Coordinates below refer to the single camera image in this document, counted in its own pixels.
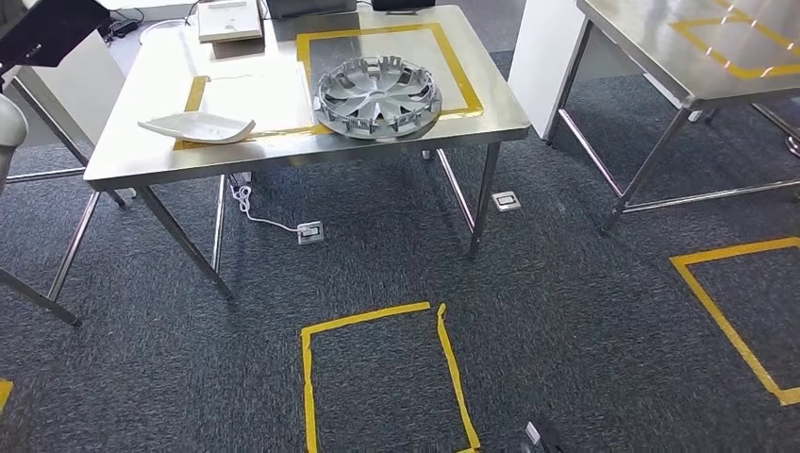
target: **yellow tape square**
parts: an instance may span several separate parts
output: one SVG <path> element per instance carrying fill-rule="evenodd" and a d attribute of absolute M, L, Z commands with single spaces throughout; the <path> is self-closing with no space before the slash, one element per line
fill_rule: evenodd
<path fill-rule="evenodd" d="M 756 375 L 758 380 L 761 381 L 761 384 L 763 384 L 764 388 L 777 397 L 777 400 L 780 402 L 781 406 L 800 403 L 800 387 L 781 389 L 777 386 L 773 378 L 767 372 L 766 368 L 764 368 L 756 355 L 753 354 L 753 351 L 750 349 L 750 347 L 744 342 L 742 337 L 739 336 L 739 333 L 736 331 L 736 329 L 733 328 L 733 326 L 728 322 L 727 318 L 725 318 L 725 315 L 717 307 L 714 301 L 711 300 L 711 297 L 700 285 L 700 282 L 697 281 L 697 278 L 692 275 L 692 272 L 689 270 L 689 266 L 700 262 L 723 260 L 726 258 L 738 257 L 739 255 L 748 255 L 752 253 L 779 250 L 790 247 L 800 248 L 800 238 L 790 237 L 785 239 L 777 239 L 774 241 L 764 241 L 761 243 L 746 243 L 743 245 L 734 245 L 732 247 L 670 258 L 670 261 L 677 272 L 681 277 L 683 277 L 683 279 L 692 289 L 694 295 L 700 299 L 700 302 L 703 304 L 703 307 L 706 308 L 708 314 L 711 315 L 711 318 L 713 318 L 713 320 L 717 323 L 717 326 L 719 326 L 727 339 L 731 342 L 731 344 L 733 344 L 733 347 L 739 351 L 739 354 L 750 366 L 750 369 L 753 370 L 753 373 Z"/>
<path fill-rule="evenodd" d="M 466 73 L 464 72 L 464 68 L 461 66 L 461 63 L 458 60 L 458 56 L 456 55 L 456 52 L 453 50 L 453 46 L 450 45 L 450 41 L 447 40 L 447 35 L 444 34 L 444 30 L 442 29 L 442 26 L 440 24 L 430 23 L 430 24 L 414 24 L 414 25 L 397 25 L 397 26 L 385 26 L 379 28 L 325 31 L 320 33 L 300 33 L 296 37 L 297 61 L 301 61 L 304 64 L 306 69 L 306 78 L 308 80 L 308 85 L 312 87 L 314 86 L 311 80 L 310 47 L 312 41 L 333 39 L 333 38 L 348 38 L 357 36 L 377 35 L 385 33 L 403 33 L 403 32 L 418 31 L 418 30 L 426 30 L 433 35 L 433 38 L 436 40 L 436 44 L 439 46 L 439 50 L 442 53 L 442 56 L 444 57 L 444 61 L 447 63 L 447 68 L 450 70 L 450 73 L 453 75 L 453 78 L 456 81 L 458 90 L 461 93 L 461 97 L 463 97 L 464 102 L 466 103 L 466 107 L 462 109 L 442 110 L 442 112 L 439 115 L 439 119 L 447 120 L 453 118 L 466 118 L 482 114 L 483 105 L 480 103 L 480 99 L 478 99 L 477 94 L 475 93 L 475 89 L 473 88 L 472 83 L 470 83 L 469 77 L 467 77 Z M 205 92 L 206 85 L 208 84 L 209 81 L 210 78 L 207 75 L 199 75 L 192 80 L 192 87 L 189 90 L 189 97 L 186 101 L 186 107 L 184 108 L 184 111 L 198 111 L 200 109 L 200 104 L 203 100 L 203 94 Z M 251 134 L 246 140 L 252 141 L 259 138 L 282 136 L 282 135 L 297 135 L 297 134 L 319 135 L 319 134 L 329 134 L 329 133 L 331 133 L 331 131 L 327 127 L 323 125 L 315 125 L 315 126 L 298 127 L 298 128 L 285 129 L 273 132 L 254 133 Z M 202 143 L 191 143 L 191 142 L 184 142 L 181 140 L 177 140 L 175 141 L 173 150 L 177 151 L 181 149 L 201 148 L 204 146 L 208 145 Z"/>
<path fill-rule="evenodd" d="M 13 382 L 0 379 L 0 413 L 3 413 L 3 408 L 5 408 L 8 396 L 11 394 L 11 389 L 13 388 Z"/>
<path fill-rule="evenodd" d="M 400 305 L 383 310 L 347 316 L 344 318 L 335 319 L 333 321 L 326 321 L 314 326 L 303 327 L 303 329 L 300 331 L 300 338 L 303 348 L 303 396 L 306 412 L 306 450 L 308 453 L 316 453 L 317 451 L 317 427 L 314 413 L 314 388 L 311 384 L 311 335 L 324 332 L 326 330 L 332 330 L 334 328 L 373 321 L 386 316 L 428 309 L 430 309 L 430 304 L 428 302 L 417 302 L 414 304 Z M 470 442 L 469 448 L 462 451 L 475 452 L 478 448 L 480 448 L 480 442 L 477 439 L 477 433 L 475 432 L 472 420 L 470 419 L 470 414 L 467 412 L 464 393 L 461 390 L 461 377 L 458 371 L 458 365 L 456 364 L 456 357 L 453 354 L 453 348 L 450 346 L 450 339 L 447 336 L 447 330 L 444 328 L 444 310 L 444 304 L 439 305 L 439 310 L 437 311 L 437 332 L 439 333 L 439 340 L 442 343 L 442 352 L 447 359 L 447 368 L 450 371 L 450 379 L 453 381 L 453 392 L 456 394 L 458 410 L 460 411 L 461 415 L 461 422 L 464 424 L 464 430 L 466 431 L 467 439 L 469 439 Z"/>
<path fill-rule="evenodd" d="M 711 59 L 713 59 L 717 64 L 727 69 L 729 73 L 731 73 L 733 76 L 737 78 L 749 80 L 753 78 L 800 74 L 800 64 L 784 64 L 771 67 L 742 68 L 733 61 L 731 61 L 730 59 L 726 58 L 722 53 L 715 50 L 707 42 L 704 42 L 702 39 L 694 35 L 692 33 L 693 27 L 747 24 L 752 26 L 755 30 L 760 32 L 767 39 L 774 42 L 779 47 L 786 49 L 787 52 L 790 52 L 800 57 L 800 49 L 794 46 L 794 42 L 792 40 L 787 39 L 786 37 L 772 30 L 770 27 L 753 19 L 740 9 L 734 8 L 732 5 L 727 3 L 726 0 L 713 0 L 713 2 L 719 5 L 721 8 L 726 9 L 726 14 L 724 17 L 680 21 L 672 23 L 670 24 L 670 26 L 675 31 L 677 31 L 678 34 L 680 34 L 687 41 L 689 41 L 694 47 L 696 47 L 698 50 L 702 51 L 703 53 L 711 57 Z"/>

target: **table leg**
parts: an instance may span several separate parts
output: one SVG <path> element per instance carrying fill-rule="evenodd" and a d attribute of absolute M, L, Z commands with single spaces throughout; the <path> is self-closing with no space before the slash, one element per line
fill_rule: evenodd
<path fill-rule="evenodd" d="M 586 45 L 589 43 L 589 35 L 592 32 L 592 27 L 592 22 L 586 21 L 586 25 L 583 27 L 583 34 L 580 35 L 580 43 L 578 44 L 577 50 L 570 61 L 570 71 L 567 73 L 567 78 L 564 79 L 564 87 L 561 89 L 561 94 L 558 97 L 556 108 L 553 109 L 553 112 L 555 113 L 555 116 L 553 116 L 553 122 L 550 123 L 550 127 L 544 131 L 543 138 L 548 145 L 552 144 L 553 136 L 556 134 L 556 127 L 558 126 L 558 120 L 560 118 L 558 111 L 563 109 L 567 104 L 567 99 L 570 97 L 570 92 L 573 89 L 573 83 L 575 83 L 578 69 L 580 69 L 580 61 L 583 59 L 583 53 L 586 50 Z"/>
<path fill-rule="evenodd" d="M 137 194 L 139 197 L 144 200 L 144 203 L 147 205 L 153 214 L 156 215 L 156 218 L 164 225 L 164 228 L 170 233 L 173 239 L 183 248 L 183 250 L 189 255 L 194 261 L 194 264 L 200 268 L 200 271 L 206 275 L 208 279 L 210 279 L 214 285 L 217 287 L 217 291 L 222 295 L 225 300 L 233 299 L 233 293 L 230 292 L 225 282 L 220 278 L 219 274 L 214 271 L 214 268 L 208 264 L 208 261 L 203 257 L 203 254 L 200 253 L 200 250 L 197 249 L 197 246 L 192 243 L 186 233 L 183 231 L 183 228 L 180 227 L 178 222 L 175 218 L 170 214 L 167 208 L 161 203 L 161 200 L 158 199 L 156 194 L 153 190 L 147 186 L 142 186 L 136 189 Z"/>
<path fill-rule="evenodd" d="M 603 221 L 603 225 L 601 226 L 603 231 L 609 231 L 611 227 L 614 226 L 614 223 L 616 223 L 616 221 L 623 214 L 623 212 L 625 212 L 628 202 L 650 174 L 653 166 L 656 164 L 656 162 L 658 162 L 658 158 L 667 149 L 667 143 L 673 138 L 676 132 L 687 123 L 690 114 L 692 114 L 692 112 L 687 109 L 680 109 L 678 111 L 677 115 L 670 123 L 670 126 L 667 127 L 667 130 L 663 133 L 663 135 L 661 135 L 661 138 L 658 139 L 656 146 L 652 151 L 650 151 L 650 155 L 647 156 L 647 159 L 642 164 L 642 167 L 640 167 L 639 171 L 636 172 L 636 175 L 633 176 L 633 180 L 630 181 L 627 189 L 625 189 L 622 196 L 620 196 L 619 200 L 617 200 L 617 204 L 611 210 L 611 213 Z"/>
<path fill-rule="evenodd" d="M 800 143 L 800 129 L 790 125 L 789 122 L 784 120 L 780 115 L 771 109 L 768 109 L 766 106 L 761 104 L 753 104 L 752 107 L 758 113 L 764 115 L 764 117 L 772 124 L 776 125 L 780 130 L 786 133 L 788 136 L 786 139 L 786 145 L 789 148 L 789 152 L 800 158 L 800 148 L 797 146 Z"/>
<path fill-rule="evenodd" d="M 220 273 L 220 260 L 223 253 L 223 231 L 225 230 L 225 180 L 226 175 L 220 176 L 220 192 L 217 194 L 217 220 L 214 224 L 214 247 L 211 249 L 211 265 L 214 272 Z"/>
<path fill-rule="evenodd" d="M 706 118 L 703 120 L 707 125 L 714 121 L 714 118 L 717 116 L 719 109 L 711 109 L 706 112 Z"/>
<path fill-rule="evenodd" d="M 89 227 L 89 221 L 92 220 L 94 209 L 97 207 L 97 200 L 99 198 L 100 192 L 92 193 L 92 196 L 89 197 L 89 202 L 86 204 L 86 208 L 83 210 L 83 214 L 80 216 L 80 222 L 75 230 L 73 240 L 70 243 L 70 247 L 67 249 L 67 254 L 64 255 L 64 259 L 61 261 L 61 265 L 58 267 L 56 279 L 53 280 L 50 291 L 47 293 L 47 298 L 54 302 L 58 300 L 58 296 L 61 294 L 64 281 L 67 279 L 67 273 L 70 272 L 70 267 L 73 265 L 75 254 L 77 254 L 80 243 L 83 242 L 83 235 L 86 234 L 86 228 Z"/>
<path fill-rule="evenodd" d="M 483 229 L 486 226 L 486 214 L 489 211 L 489 199 L 492 198 L 492 183 L 494 171 L 497 169 L 497 158 L 500 156 L 500 142 L 490 143 L 486 150 L 486 163 L 483 165 L 483 181 L 480 184 L 480 195 L 477 198 L 477 213 L 475 214 L 475 230 L 470 242 L 469 257 L 477 256 Z"/>
<path fill-rule="evenodd" d="M 789 148 L 789 152 L 800 158 L 800 141 L 795 140 L 793 136 L 788 135 L 786 137 L 786 147 Z"/>
<path fill-rule="evenodd" d="M 58 319 L 73 327 L 80 327 L 81 321 L 74 314 L 70 313 L 61 305 L 40 294 L 38 291 L 26 285 L 19 278 L 0 269 L 0 283 L 9 286 L 15 293 L 27 298 L 34 304 L 45 310 L 52 312 Z"/>
<path fill-rule="evenodd" d="M 42 118 L 42 121 L 50 128 L 50 130 L 64 143 L 64 146 L 70 151 L 70 153 L 80 162 L 81 165 L 86 167 L 89 165 L 89 158 L 83 155 L 77 147 L 77 144 L 73 142 L 73 139 L 67 134 L 67 132 L 58 124 L 56 120 L 44 109 L 44 106 L 33 96 L 33 93 L 20 81 L 20 79 L 14 77 L 11 81 L 13 87 L 17 90 L 17 92 L 23 97 L 23 99 L 27 102 L 27 104 Z M 121 208 L 125 206 L 125 201 L 123 198 L 117 194 L 115 191 L 108 191 L 108 195 L 114 202 Z"/>

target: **dark gray carpet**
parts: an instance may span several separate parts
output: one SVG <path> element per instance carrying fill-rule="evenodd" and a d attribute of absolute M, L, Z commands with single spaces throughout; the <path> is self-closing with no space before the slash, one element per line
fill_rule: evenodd
<path fill-rule="evenodd" d="M 494 56 L 507 71 L 510 53 Z M 641 77 L 576 86 L 570 109 L 622 181 L 675 114 Z M 797 176 L 800 160 L 782 141 L 750 110 L 725 109 L 712 126 L 681 132 L 642 199 Z M 301 451 L 300 328 L 418 300 L 447 304 L 487 451 L 517 449 L 530 419 L 550 421 L 569 450 L 797 449 L 800 405 L 781 407 L 761 386 L 669 262 L 797 235 L 792 193 L 631 214 L 602 237 L 596 222 L 613 197 L 563 129 L 555 143 L 503 146 L 495 190 L 516 191 L 524 208 L 490 214 L 475 262 L 463 256 L 468 230 L 441 168 L 416 154 L 257 175 L 256 215 L 322 220 L 326 239 L 298 246 L 229 200 L 229 304 L 141 201 L 118 210 L 104 196 L 61 298 L 83 328 L 0 288 L 0 376 L 16 385 L 0 450 Z M 450 153 L 473 203 L 482 153 Z M 15 170 L 34 160 L 74 165 L 39 146 Z M 157 187 L 207 254 L 215 187 Z M 45 290 L 88 195 L 79 179 L 9 187 L 3 266 Z M 797 263 L 793 251 L 697 266 L 786 386 L 800 385 Z M 319 335 L 320 447 L 466 446 L 433 310 Z"/>

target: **black cable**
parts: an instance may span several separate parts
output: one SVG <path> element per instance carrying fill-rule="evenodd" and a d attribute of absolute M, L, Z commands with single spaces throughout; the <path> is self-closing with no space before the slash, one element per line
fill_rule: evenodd
<path fill-rule="evenodd" d="M 141 9 L 132 8 L 132 9 L 135 9 L 141 15 L 141 17 L 139 19 L 132 19 L 130 17 L 125 16 L 122 12 L 120 12 L 120 9 L 112 9 L 110 12 L 116 13 L 118 16 L 122 17 L 123 19 L 127 19 L 129 21 L 134 21 L 134 22 L 136 22 L 136 25 L 141 25 L 142 22 L 144 22 L 144 12 Z"/>
<path fill-rule="evenodd" d="M 192 7 L 189 8 L 189 12 L 187 12 L 186 16 L 184 16 L 184 18 L 183 18 L 183 25 L 188 25 L 189 24 L 189 16 L 192 15 L 192 11 L 194 11 L 194 9 L 197 7 L 198 3 L 200 3 L 200 0 L 197 0 L 196 2 L 192 3 Z"/>

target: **white wall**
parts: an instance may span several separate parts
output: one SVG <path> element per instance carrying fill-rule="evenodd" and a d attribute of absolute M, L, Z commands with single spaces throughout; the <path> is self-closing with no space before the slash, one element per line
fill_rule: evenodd
<path fill-rule="evenodd" d="M 70 135 L 94 144 L 106 126 L 125 76 L 95 31 L 58 68 L 21 68 L 17 75 Z"/>

